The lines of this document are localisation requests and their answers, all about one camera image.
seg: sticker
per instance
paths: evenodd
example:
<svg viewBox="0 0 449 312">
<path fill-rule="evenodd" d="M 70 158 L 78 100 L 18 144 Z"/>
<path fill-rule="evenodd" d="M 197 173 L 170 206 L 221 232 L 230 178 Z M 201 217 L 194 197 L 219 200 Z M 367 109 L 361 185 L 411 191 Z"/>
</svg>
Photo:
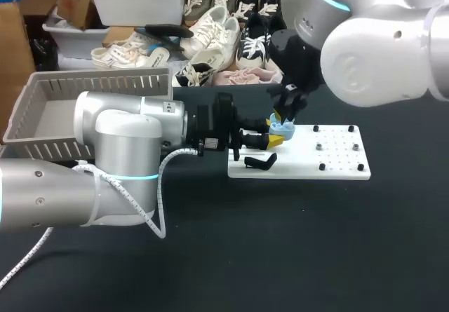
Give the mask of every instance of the sticker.
<svg viewBox="0 0 449 312">
<path fill-rule="evenodd" d="M 164 102 L 163 103 L 163 111 L 168 112 L 169 114 L 174 114 L 176 110 L 175 102 Z"/>
<path fill-rule="evenodd" d="M 217 147 L 218 147 L 217 138 L 206 138 L 206 142 L 204 143 L 205 149 L 217 149 Z"/>
</svg>

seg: black cloth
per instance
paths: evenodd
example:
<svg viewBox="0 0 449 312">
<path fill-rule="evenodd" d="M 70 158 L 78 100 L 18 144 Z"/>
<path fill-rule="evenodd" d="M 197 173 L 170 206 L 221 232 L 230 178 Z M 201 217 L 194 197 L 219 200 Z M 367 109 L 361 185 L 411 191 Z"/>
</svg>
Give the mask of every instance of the black cloth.
<svg viewBox="0 0 449 312">
<path fill-rule="evenodd" d="M 262 86 L 229 88 L 269 116 Z M 177 90 L 189 110 L 214 88 Z M 447 311 L 449 104 L 372 109 L 326 87 L 296 118 L 360 126 L 366 182 L 227 177 L 225 153 L 180 156 L 163 179 L 167 238 L 145 225 L 57 228 L 0 291 L 0 311 Z M 43 230 L 0 233 L 0 277 Z"/>
</svg>

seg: black handle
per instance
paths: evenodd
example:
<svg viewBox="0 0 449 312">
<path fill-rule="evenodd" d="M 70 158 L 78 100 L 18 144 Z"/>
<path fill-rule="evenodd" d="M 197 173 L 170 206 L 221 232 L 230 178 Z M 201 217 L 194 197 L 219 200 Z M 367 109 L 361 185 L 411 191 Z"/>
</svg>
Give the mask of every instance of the black handle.
<svg viewBox="0 0 449 312">
<path fill-rule="evenodd" d="M 245 157 L 246 167 L 257 168 L 258 170 L 269 170 L 273 164 L 278 160 L 278 155 L 273 153 L 272 156 L 268 158 L 267 161 L 262 161 L 256 158 L 251 158 L 250 156 Z"/>
</svg>

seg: small black part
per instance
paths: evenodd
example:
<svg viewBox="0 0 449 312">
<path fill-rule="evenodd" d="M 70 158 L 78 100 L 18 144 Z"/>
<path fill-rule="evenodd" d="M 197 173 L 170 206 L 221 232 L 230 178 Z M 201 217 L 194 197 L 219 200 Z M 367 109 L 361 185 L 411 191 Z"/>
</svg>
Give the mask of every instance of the small black part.
<svg viewBox="0 0 449 312">
<path fill-rule="evenodd" d="M 243 135 L 241 132 L 241 143 L 249 149 L 266 150 L 269 144 L 269 135 L 267 133 L 261 135 Z"/>
<path fill-rule="evenodd" d="M 204 143 L 200 140 L 198 143 L 198 156 L 204 156 Z"/>
<path fill-rule="evenodd" d="M 251 158 L 249 156 L 245 157 L 246 167 L 257 168 L 258 170 L 269 170 L 273 164 L 278 160 L 278 155 L 273 153 L 267 161 L 262 161 L 256 158 Z"/>
<path fill-rule="evenodd" d="M 257 131 L 257 133 L 268 133 L 269 126 L 267 125 L 267 120 L 265 118 L 259 119 L 239 119 L 239 127 L 248 131 Z"/>
</svg>

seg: white cable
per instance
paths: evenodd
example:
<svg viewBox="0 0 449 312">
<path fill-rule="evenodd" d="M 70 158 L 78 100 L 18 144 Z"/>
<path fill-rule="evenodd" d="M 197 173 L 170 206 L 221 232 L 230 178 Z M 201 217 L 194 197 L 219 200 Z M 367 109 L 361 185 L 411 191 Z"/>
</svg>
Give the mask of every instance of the white cable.
<svg viewBox="0 0 449 312">
<path fill-rule="evenodd" d="M 111 177 L 109 174 L 103 172 L 102 170 L 99 170 L 94 165 L 78 165 L 73 167 L 74 170 L 87 170 L 91 173 L 99 174 L 103 179 L 105 179 L 111 186 L 113 186 L 117 191 L 125 197 L 131 205 L 137 210 L 138 214 L 143 217 L 145 222 L 148 224 L 148 226 L 154 231 L 154 233 L 159 238 L 165 238 L 166 237 L 166 221 L 165 217 L 163 216 L 163 204 L 162 204 L 162 174 L 163 170 L 166 167 L 167 163 L 175 158 L 176 156 L 179 156 L 180 154 L 189 154 L 192 156 L 198 155 L 198 151 L 195 149 L 178 149 L 176 151 L 171 152 L 167 157 L 165 157 L 161 165 L 159 166 L 159 177 L 157 179 L 157 206 L 159 209 L 159 221 L 161 223 L 161 230 L 153 223 L 151 218 L 147 215 L 147 213 L 140 207 L 138 202 L 128 193 L 128 191 L 120 184 L 119 181 Z M 16 265 L 14 268 L 9 271 L 9 273 L 3 278 L 0 282 L 0 290 L 6 285 L 6 283 L 36 254 L 36 252 L 41 248 L 41 246 L 45 243 L 47 238 L 50 236 L 51 232 L 53 231 L 53 228 L 47 228 L 45 230 L 45 233 L 43 233 L 41 239 L 36 243 L 36 245 L 27 253 L 25 257 Z"/>
<path fill-rule="evenodd" d="M 43 245 L 46 239 L 50 236 L 53 228 L 47 228 L 45 233 L 43 233 L 41 239 L 38 243 L 27 253 L 27 256 L 23 257 L 23 259 L 14 266 L 13 270 L 9 271 L 5 278 L 3 278 L 0 282 L 0 290 L 6 285 L 6 283 L 17 273 L 19 270 L 34 256 L 34 254 L 39 250 L 39 248 Z"/>
</svg>

